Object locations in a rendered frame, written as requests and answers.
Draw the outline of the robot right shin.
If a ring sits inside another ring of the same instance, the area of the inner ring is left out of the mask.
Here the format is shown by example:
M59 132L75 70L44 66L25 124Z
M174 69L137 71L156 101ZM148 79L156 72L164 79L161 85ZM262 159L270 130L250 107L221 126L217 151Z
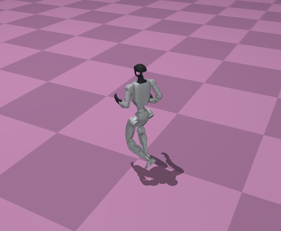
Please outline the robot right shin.
M144 127L143 127L144 128ZM148 149L147 149L147 135L145 133L145 128L144 128L144 134L140 135L138 134L140 143L142 145L143 151L148 154Z

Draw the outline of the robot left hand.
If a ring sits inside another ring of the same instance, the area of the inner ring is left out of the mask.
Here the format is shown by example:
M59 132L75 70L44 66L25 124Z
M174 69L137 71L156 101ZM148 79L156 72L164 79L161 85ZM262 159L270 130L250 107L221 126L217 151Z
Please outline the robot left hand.
M121 99L118 99L117 94L115 94L114 97L115 97L115 101L116 101L118 104L119 104L119 102L122 102Z

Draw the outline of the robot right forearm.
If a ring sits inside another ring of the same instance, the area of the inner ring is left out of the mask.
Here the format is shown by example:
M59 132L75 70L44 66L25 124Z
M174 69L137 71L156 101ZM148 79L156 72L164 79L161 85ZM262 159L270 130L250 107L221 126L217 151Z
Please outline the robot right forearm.
M151 102L151 103L156 103L156 102L158 102L158 101L160 101L160 99L159 99L159 100L157 100L155 97L154 97L154 98L152 98L152 99L150 98L150 102Z

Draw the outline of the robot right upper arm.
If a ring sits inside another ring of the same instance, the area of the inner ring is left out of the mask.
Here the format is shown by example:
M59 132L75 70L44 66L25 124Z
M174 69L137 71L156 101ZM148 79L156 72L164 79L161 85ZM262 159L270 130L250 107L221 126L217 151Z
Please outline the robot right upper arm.
M161 99L163 96L162 96L162 94L161 94L161 92L159 90L159 87L156 84L156 81L154 79L149 79L149 81L151 83L151 87L152 87L153 91L156 93L155 98L157 100Z

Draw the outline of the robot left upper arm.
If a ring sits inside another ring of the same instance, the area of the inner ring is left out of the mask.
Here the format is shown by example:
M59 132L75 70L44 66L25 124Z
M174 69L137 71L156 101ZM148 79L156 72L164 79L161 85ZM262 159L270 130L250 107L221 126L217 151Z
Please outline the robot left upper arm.
M125 105L124 105L124 108L129 108L130 107L130 98L131 98L131 93L133 92L134 90L134 84L131 83L131 84L128 84L126 85L125 87Z

